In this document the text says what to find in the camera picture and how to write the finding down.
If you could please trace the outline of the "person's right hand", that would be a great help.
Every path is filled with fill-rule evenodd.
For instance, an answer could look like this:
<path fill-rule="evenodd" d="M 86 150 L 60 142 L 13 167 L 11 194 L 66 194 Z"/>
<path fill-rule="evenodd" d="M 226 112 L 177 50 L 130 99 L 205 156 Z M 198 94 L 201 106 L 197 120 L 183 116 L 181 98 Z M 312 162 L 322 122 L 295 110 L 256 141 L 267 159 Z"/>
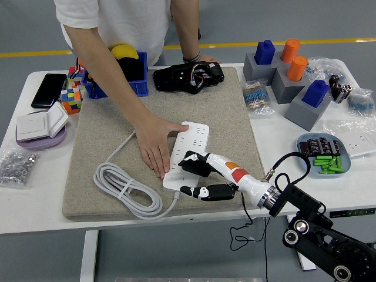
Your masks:
<path fill-rule="evenodd" d="M 164 178 L 170 170 L 167 138 L 173 132 L 186 132 L 189 125 L 172 123 L 151 113 L 134 127 L 143 161 L 158 178 Z"/>

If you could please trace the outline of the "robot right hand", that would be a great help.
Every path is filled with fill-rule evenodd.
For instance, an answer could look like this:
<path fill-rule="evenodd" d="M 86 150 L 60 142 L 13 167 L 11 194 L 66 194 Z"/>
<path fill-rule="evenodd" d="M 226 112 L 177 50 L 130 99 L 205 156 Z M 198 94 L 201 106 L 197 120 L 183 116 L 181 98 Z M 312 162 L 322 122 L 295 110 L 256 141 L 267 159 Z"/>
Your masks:
<path fill-rule="evenodd" d="M 235 162 L 214 153 L 188 151 L 179 166 L 184 171 L 201 177 L 207 177 L 210 173 L 216 172 L 229 181 L 228 184 L 180 188 L 182 193 L 202 201 L 230 200 L 238 191 L 246 193 L 253 206 L 262 208 L 273 191 L 271 184 L 255 179 Z"/>

